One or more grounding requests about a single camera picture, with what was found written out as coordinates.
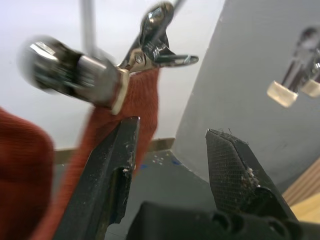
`orange cloth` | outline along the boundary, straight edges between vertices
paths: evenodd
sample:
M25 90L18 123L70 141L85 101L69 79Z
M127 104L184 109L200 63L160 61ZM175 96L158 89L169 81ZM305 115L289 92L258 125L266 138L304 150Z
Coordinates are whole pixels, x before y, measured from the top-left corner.
M27 239L44 215L53 159L43 130L0 108L0 240Z
M86 161L90 155L92 149L101 142L119 123L122 119L132 116L139 116L140 117L140 129L139 129L139 136L137 142L137 150L136 150L136 169L138 170L141 162L143 160L144 154L148 150L149 143L156 131L157 123L158 123L158 91L157 91L157 82L159 76L159 69L153 69L149 71L144 71L137 73L130 77L130 82L128 86L127 96L124 100L123 107L121 112L118 115L111 115L109 110L102 107L95 107L90 115L88 120L87 126L84 130L83 137L80 141L80 144L75 151L74 155L72 156L69 166L66 170L64 178L62 180L60 191L57 194L56 198L49 204L47 211L40 221L39 225L35 229L32 234L32 240L50 240L52 239L57 226L61 220L61 217L64 214L65 208L69 202L69 199L78 183L78 180L81 176L83 168L86 164ZM3 125L2 128L5 130L7 129L8 123L0 122L0 125ZM11 227L10 225L5 225L2 221L3 215L0 211L0 240L4 239L24 239L25 235L19 235L20 229L24 224L31 224L32 226L26 227L28 231L32 229L34 224L39 221L44 209L48 205L49 202L49 192L51 189L51 180L52 180L52 159L53 159L53 150L52 145L50 144L48 137L43 133L40 129L36 126L32 126L34 128L34 136L35 140L29 140L34 147L34 151L30 152L27 151L27 147L22 147L18 150L19 144L21 143L21 135L22 132L26 131L25 126L21 126L19 130L14 130L13 133L8 133L5 137L0 138L3 139L3 143L0 142L0 154L2 152L7 152L7 156L3 158L3 164L0 165L0 171L7 171L8 161L13 161L13 148L8 148L6 145L6 141L8 139L13 138L16 141L16 152L20 157L25 158L26 155L29 154L31 159L36 159L31 161L36 165L36 167L31 168L29 162L26 160L23 162L23 159L17 161L12 169L12 174L18 175L20 172L25 172L25 175L30 176L33 180L30 182L36 182L38 185L34 184L37 188L33 189L33 185L29 184L26 185L27 182L23 178L21 181L17 183L17 190L23 189L20 194L20 199L17 197L8 199L11 200L11 203L0 201L0 210L3 208L4 212L6 211L6 205L10 204L12 207L16 207L17 205L23 205L24 202L28 199L30 193L34 193L30 199L34 199L35 202L29 203L28 206L25 206L25 211L30 213L30 215L36 215L33 217L32 221L30 221L30 216L24 214L23 211L8 211L7 215L8 218L19 218L21 217L20 225L15 225L16 228ZM47 168L46 171L43 171L42 168L44 166ZM3 181L2 175L0 174L0 194L2 195L5 193L7 188L9 187L9 183L5 180ZM10 191L11 195L17 194L15 190ZM38 208L38 214L34 213L33 210ZM3 238L1 231L3 231L3 226L5 226L5 230L7 233L7 238ZM20 237L14 238L12 234L16 233Z

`blurry metal clamp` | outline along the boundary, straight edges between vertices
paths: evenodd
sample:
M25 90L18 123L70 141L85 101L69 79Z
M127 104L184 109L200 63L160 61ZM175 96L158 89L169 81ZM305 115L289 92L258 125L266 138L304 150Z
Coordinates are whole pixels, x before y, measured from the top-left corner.
M176 55L169 49L166 29L174 17L175 5L161 2L144 16L140 33L125 59L114 65L95 44L93 1L81 0L83 43L86 53L70 49L60 41L38 36L22 49L19 68L36 87L53 89L98 106L112 114L120 112L130 73L154 68L186 66L199 58Z
M320 25L302 32L282 82L272 82L267 94L288 108L296 101L299 90L312 98L320 96Z

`wooden surface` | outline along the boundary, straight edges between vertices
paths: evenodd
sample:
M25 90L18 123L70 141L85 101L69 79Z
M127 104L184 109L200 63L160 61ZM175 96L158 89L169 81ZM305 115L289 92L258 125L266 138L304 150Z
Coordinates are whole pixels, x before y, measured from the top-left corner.
M318 158L283 194L289 206L320 193L320 158Z
M320 193L292 206L291 210L301 222L320 224Z

